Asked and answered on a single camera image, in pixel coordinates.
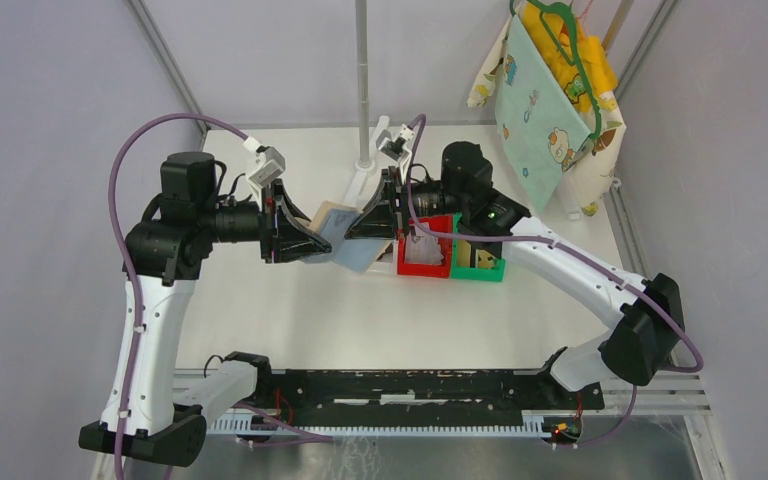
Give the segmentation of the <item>beige card holder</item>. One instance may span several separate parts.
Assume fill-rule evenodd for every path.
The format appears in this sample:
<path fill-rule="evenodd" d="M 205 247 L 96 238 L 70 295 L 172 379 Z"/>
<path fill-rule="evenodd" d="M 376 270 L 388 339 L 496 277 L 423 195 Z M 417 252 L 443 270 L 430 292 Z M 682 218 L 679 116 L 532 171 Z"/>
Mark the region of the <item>beige card holder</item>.
<path fill-rule="evenodd" d="M 314 230 L 326 240 L 331 245 L 331 251 L 304 258 L 302 262 L 306 264 L 333 262 L 348 268 L 353 251 L 346 245 L 345 233 L 359 215 L 360 211 L 356 208 L 329 201 L 323 202 L 311 220 L 309 229 Z"/>

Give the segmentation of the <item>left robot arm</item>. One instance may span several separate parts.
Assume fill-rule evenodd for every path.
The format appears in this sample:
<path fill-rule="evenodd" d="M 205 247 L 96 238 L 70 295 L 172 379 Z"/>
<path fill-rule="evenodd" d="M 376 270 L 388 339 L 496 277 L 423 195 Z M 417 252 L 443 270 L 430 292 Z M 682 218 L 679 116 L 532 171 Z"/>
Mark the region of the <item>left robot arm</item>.
<path fill-rule="evenodd" d="M 284 169 L 276 150 L 260 149 L 244 176 L 251 197 L 238 200 L 221 192 L 226 166 L 211 154 L 175 153 L 162 163 L 159 194 L 123 238 L 127 300 L 117 372 L 100 418 L 80 430 L 83 449 L 187 467 L 228 409 L 272 399 L 263 355 L 231 353 L 179 394 L 173 380 L 184 317 L 215 245 L 256 242 L 268 264 L 331 251 L 286 194 Z"/>

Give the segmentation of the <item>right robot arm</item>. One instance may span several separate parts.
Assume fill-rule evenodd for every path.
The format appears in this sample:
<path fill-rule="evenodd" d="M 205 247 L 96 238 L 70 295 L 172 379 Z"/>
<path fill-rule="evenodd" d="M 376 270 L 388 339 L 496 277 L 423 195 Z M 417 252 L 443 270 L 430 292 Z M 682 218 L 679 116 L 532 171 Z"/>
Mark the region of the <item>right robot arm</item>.
<path fill-rule="evenodd" d="M 444 239 L 465 241 L 508 264 L 525 267 L 570 295 L 606 327 L 605 334 L 564 347 L 537 382 L 540 400 L 562 408 L 584 387 L 617 377 L 647 386 L 686 339 L 680 291 L 664 274 L 647 279 L 568 243 L 527 207 L 497 190 L 481 147 L 458 141 L 442 153 L 441 177 L 417 182 L 394 167 L 382 171 L 373 199 L 345 239 L 395 240 L 421 231 L 421 221 L 459 215 Z"/>

